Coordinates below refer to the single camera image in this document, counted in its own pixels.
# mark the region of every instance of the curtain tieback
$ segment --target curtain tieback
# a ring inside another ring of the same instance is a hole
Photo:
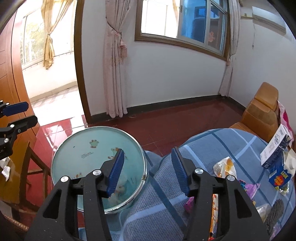
[[[120,50],[119,50],[119,54],[120,54],[119,58],[122,61],[124,58],[126,58],[128,56],[128,48],[127,48],[125,42],[122,39],[122,33],[117,31],[114,27],[112,27],[108,21],[107,21],[107,24],[110,26],[110,28],[112,28],[116,32],[115,35],[117,37],[121,36],[120,43],[119,43],[119,48],[120,48]]]

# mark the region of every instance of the white air conditioner unit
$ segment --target white air conditioner unit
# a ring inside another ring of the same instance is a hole
[[[261,8],[257,8],[257,7],[252,7],[252,8],[253,8],[254,19],[258,19],[270,25],[276,26],[286,33],[286,23],[281,16],[275,15]]]

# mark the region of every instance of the white wall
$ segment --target white wall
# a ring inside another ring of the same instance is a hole
[[[54,63],[48,70],[41,62],[24,69],[22,74],[30,99],[52,90],[62,91],[62,86],[70,88],[77,85],[73,53],[54,57]]]
[[[244,1],[241,14],[251,16],[252,6],[279,15],[267,0]],[[287,110],[291,127],[296,130],[294,36],[288,26],[287,33],[284,34],[253,20],[242,19],[240,23],[237,65],[233,73],[230,97],[246,107],[262,82],[270,83],[279,90],[279,101]]]
[[[135,7],[123,29],[128,46],[128,107],[196,96],[216,95],[225,61],[181,47],[135,42]],[[82,19],[82,62],[91,115],[106,112],[102,53],[105,2],[86,0]]]

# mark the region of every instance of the wooden stool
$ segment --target wooden stool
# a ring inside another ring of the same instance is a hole
[[[8,166],[11,169],[8,181],[6,182],[5,177],[0,175],[0,199],[18,211],[31,213],[27,211],[27,209],[30,209],[35,213],[39,207],[26,198],[26,185],[31,185],[27,180],[27,176],[43,173],[43,195],[45,200],[47,197],[47,176],[50,176],[50,168],[30,148],[30,142],[22,140],[19,140],[13,146],[13,154],[10,159]],[[40,167],[38,170],[28,171],[31,159]]]

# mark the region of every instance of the window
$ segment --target window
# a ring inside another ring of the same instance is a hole
[[[226,35],[227,0],[138,0],[135,40],[189,47],[224,58]]]
[[[22,20],[20,35],[20,59],[23,69],[41,62],[44,54],[45,31],[41,15],[40,0],[30,0],[38,4],[38,8],[25,15]],[[51,33],[55,56],[74,50],[74,20],[77,1],[73,1],[62,20]],[[58,9],[53,7],[53,17]]]

